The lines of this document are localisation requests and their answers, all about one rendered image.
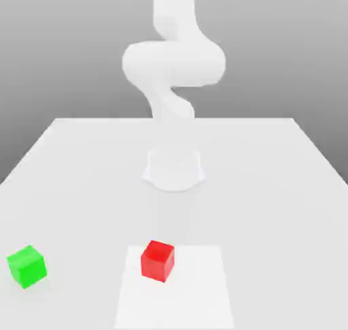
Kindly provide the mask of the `small red cube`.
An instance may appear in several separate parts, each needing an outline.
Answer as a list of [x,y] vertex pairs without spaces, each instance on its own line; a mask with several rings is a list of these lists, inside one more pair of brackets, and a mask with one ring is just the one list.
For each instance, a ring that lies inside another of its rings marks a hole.
[[166,282],[174,264],[174,246],[151,240],[141,255],[141,275]]

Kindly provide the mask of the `small green cube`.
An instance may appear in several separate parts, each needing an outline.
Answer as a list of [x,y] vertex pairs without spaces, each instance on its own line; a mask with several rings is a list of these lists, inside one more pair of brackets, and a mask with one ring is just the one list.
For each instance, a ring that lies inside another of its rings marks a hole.
[[44,257],[32,245],[28,245],[7,257],[13,279],[26,289],[47,276]]

